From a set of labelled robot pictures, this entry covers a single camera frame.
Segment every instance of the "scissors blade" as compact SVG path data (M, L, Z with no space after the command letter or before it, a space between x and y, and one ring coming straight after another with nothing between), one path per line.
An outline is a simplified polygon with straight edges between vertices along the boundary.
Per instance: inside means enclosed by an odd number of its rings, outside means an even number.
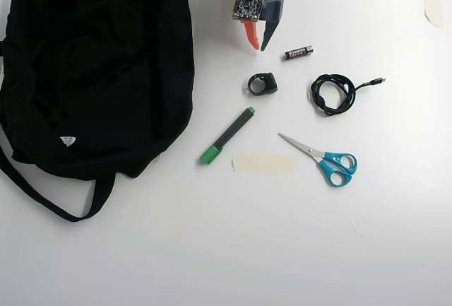
M315 158L324 158L325 152L320 152L316 149L313 149L312 147L309 147L307 145L304 145L303 143L300 143L289 136L286 136L284 134L279 133L279 136L281 136L283 139L285 139L288 143L290 143L295 148L298 148L299 150L305 152L307 155L310 155L311 157Z

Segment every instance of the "tape strip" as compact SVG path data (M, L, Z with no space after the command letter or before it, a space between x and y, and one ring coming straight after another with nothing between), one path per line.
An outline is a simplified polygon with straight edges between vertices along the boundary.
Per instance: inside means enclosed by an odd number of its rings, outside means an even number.
M441 0L424 0L424 9L425 16L432 25L438 28L444 28Z
M291 174L295 170L293 155L236 154L232 165L236 173Z

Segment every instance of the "white label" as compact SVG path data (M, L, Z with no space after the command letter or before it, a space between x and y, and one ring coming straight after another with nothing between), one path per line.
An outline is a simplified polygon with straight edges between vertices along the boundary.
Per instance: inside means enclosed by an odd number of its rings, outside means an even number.
M62 136L60 139L64 142L66 147L70 147L73 145L74 142L76 142L77 138L73 136Z

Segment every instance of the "teal scissors handle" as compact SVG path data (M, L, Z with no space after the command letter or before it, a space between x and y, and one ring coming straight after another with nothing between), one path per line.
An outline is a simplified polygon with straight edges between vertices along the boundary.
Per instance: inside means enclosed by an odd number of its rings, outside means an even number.
M353 161L353 164L351 167L344 166L342 164L343 158L350 158ZM354 175L356 173L356 170L358 169L358 160L356 157L352 154L342 154L342 153L325 153L325 156L323 157L324 160L327 160L329 162L332 162L334 165L338 166L338 168L344 169L348 174Z
M323 170L323 173L325 173L326 179L334 187L337 187L337 188L344 187L344 186L348 185L350 183L350 181L352 181L351 174L348 174L347 172L339 170L338 168L331 165L328 161L322 160L319 163L319 166ZM338 174L342 177L342 182L340 184L336 184L333 181L333 174Z
M342 164L343 158L351 158L353 164L351 167ZM341 153L325 153L323 160L319 163L320 168L326 175L330 184L334 187L344 187L352 181L352 175L356 173L358 168L358 161L352 154ZM342 183L336 184L333 181L333 174L338 174L342 177Z

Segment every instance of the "green marker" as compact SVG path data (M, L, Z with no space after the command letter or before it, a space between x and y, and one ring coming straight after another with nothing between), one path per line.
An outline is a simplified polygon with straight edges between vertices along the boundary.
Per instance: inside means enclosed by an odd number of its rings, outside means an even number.
M221 153L225 144L254 116L254 112L255 110L253 107L246 108L242 115L240 115L231 127L229 127L227 131L205 151L199 160L205 165L211 164L218 154Z

